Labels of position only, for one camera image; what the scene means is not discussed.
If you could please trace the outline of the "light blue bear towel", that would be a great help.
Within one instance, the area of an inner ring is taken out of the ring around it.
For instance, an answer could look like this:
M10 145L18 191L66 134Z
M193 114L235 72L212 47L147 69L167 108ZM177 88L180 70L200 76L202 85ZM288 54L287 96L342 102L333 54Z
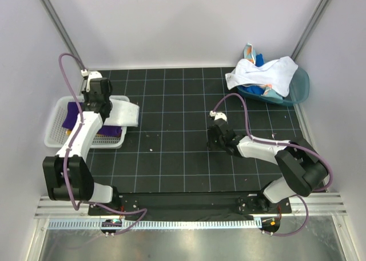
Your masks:
M137 127L140 107L125 100L111 99L112 110L105 126Z

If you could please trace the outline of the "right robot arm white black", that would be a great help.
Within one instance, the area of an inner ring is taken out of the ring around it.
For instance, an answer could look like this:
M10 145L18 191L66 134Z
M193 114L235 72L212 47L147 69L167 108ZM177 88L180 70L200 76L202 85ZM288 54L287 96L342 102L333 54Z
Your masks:
M231 156L263 160L280 169L282 177L268 183L249 202L255 210L271 213L290 196L307 197L329 176L325 163L305 139L292 142L240 135L222 120L209 126L207 133L210 150L219 148Z

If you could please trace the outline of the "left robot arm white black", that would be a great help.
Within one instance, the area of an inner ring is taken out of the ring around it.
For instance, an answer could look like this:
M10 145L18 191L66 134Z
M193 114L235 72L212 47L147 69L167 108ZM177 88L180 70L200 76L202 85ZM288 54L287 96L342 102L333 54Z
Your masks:
M112 84L107 78L88 78L82 94L82 103L74 98L78 116L69 138L55 156L42 162L47 193L51 200L70 201L75 210L83 202L100 203L104 212L116 215L121 201L115 189L96 183L85 162L94 137L110 117Z

